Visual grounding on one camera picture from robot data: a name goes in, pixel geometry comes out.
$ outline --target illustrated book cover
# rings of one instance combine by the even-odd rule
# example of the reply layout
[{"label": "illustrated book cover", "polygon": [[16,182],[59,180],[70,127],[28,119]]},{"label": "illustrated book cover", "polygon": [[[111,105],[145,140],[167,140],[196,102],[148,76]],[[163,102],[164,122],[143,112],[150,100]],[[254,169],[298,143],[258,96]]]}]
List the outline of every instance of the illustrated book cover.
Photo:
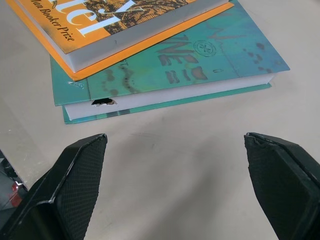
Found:
[{"label": "illustrated book cover", "polygon": [[7,3],[75,81],[233,6],[228,0],[7,0]]}]

